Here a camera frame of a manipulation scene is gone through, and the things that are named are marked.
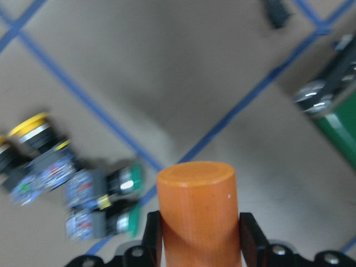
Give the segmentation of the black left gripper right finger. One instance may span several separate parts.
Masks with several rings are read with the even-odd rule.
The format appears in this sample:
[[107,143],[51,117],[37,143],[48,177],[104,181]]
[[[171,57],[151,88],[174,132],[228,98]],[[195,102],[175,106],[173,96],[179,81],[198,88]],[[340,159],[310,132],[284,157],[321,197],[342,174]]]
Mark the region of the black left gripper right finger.
[[241,252],[246,264],[263,264],[269,242],[250,212],[239,215]]

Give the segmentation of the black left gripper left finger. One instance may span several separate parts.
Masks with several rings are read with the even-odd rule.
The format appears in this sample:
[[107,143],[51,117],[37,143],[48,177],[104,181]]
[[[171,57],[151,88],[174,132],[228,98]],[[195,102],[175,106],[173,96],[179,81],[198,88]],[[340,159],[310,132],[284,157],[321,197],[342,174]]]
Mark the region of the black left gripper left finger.
[[161,264],[162,226],[159,211],[147,214],[145,231],[139,247],[142,252],[139,256],[140,264]]

